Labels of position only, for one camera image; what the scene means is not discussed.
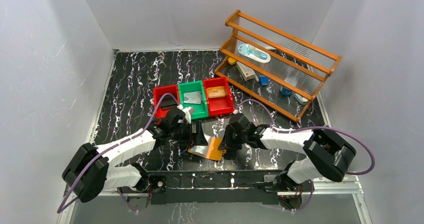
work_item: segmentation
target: small white box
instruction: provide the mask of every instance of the small white box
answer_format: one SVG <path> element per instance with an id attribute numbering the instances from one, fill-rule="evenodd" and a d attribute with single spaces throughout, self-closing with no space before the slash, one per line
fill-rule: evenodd
<path id="1" fill-rule="evenodd" d="M 240 63 L 239 61 L 237 61 L 236 66 L 245 81 L 254 79 L 256 77 L 256 74 L 254 73 L 253 69 L 251 69 L 250 67 L 247 67 L 246 65 Z"/>

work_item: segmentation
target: black marble tabletop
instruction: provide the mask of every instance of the black marble tabletop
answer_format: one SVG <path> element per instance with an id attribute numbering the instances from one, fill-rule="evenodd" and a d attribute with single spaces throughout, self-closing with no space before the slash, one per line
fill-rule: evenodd
<path id="1" fill-rule="evenodd" d="M 133 52 L 117 53 L 102 112 L 95 132 L 94 144 L 106 144 L 143 128 L 153 112 L 153 88 L 214 77 L 215 68 L 224 55 L 218 51 Z M 251 98 L 230 85 L 234 106 Z M 269 108 L 277 126 L 300 128 L 324 125 L 317 100 L 308 107 L 299 123 Z M 269 123 L 267 112 L 256 103 L 244 103 L 241 112 L 256 125 Z M 222 137 L 229 116 L 203 120 L 205 134 Z M 237 153 L 222 161 L 212 161 L 188 153 L 187 146 L 170 142 L 127 162 L 138 162 L 147 170 L 268 170 L 284 169 L 302 154 L 279 149 L 254 149 L 244 145 Z"/>

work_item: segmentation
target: gray wall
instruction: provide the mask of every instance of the gray wall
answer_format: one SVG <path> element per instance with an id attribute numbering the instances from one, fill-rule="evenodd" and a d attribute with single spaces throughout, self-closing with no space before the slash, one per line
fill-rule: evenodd
<path id="1" fill-rule="evenodd" d="M 312 41 L 333 0 L 87 0 L 120 50 L 217 49 L 236 9 Z"/>
<path id="2" fill-rule="evenodd" d="M 306 202 L 308 195 L 303 195 Z M 361 222 L 351 194 L 313 196 L 306 209 L 292 214 L 280 205 L 262 203 L 169 203 L 149 205 L 146 199 L 132 198 L 130 203 L 140 210 L 138 215 L 128 212 L 120 196 L 98 196 L 81 203 L 76 201 L 70 224 L 240 224 L 240 223 L 290 223 L 290 224 L 358 224 Z"/>
<path id="3" fill-rule="evenodd" d="M 423 23 L 424 0 L 335 0 L 313 41 L 343 55 L 322 93 L 333 126 L 375 154 L 360 177 L 374 223 L 423 222 Z M 353 169 L 368 165 L 361 151 Z"/>
<path id="4" fill-rule="evenodd" d="M 55 223 L 113 50 L 85 0 L 0 0 L 1 223 Z"/>

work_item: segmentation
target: white object in green bin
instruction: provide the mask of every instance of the white object in green bin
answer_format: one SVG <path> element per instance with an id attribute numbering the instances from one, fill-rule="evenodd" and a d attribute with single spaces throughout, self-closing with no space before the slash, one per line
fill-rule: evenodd
<path id="1" fill-rule="evenodd" d="M 236 66 L 240 71 L 241 76 L 243 76 L 244 81 L 248 81 L 256 77 L 256 74 L 252 68 L 240 63 L 239 61 L 237 61 Z"/>
<path id="2" fill-rule="evenodd" d="M 200 104 L 202 102 L 202 92 L 201 91 L 194 91 L 194 92 L 187 92 L 184 93 L 184 103 L 187 104 Z"/>

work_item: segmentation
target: red plastic tray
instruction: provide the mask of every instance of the red plastic tray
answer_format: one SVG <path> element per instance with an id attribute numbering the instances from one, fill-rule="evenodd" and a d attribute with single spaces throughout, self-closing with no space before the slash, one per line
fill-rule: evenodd
<path id="1" fill-rule="evenodd" d="M 226 89 L 226 96 L 210 99 L 206 89 L 215 86 L 224 86 Z M 228 81 L 226 77 L 203 80 L 203 87 L 204 93 L 206 95 L 209 116 L 225 115 L 234 111 L 234 103 L 232 99 L 233 97 L 231 95 L 230 88 L 228 87 Z"/>
<path id="2" fill-rule="evenodd" d="M 162 86 L 162 87 L 156 87 L 153 89 L 153 101 L 154 101 L 154 107 L 158 105 L 159 99 L 164 95 L 165 93 L 170 93 L 176 96 L 177 100 L 180 101 L 180 95 L 178 93 L 178 85 L 168 85 L 168 86 Z M 167 115 L 168 111 L 170 109 L 163 110 L 161 107 L 158 108 L 156 111 L 156 118 L 163 118 Z"/>

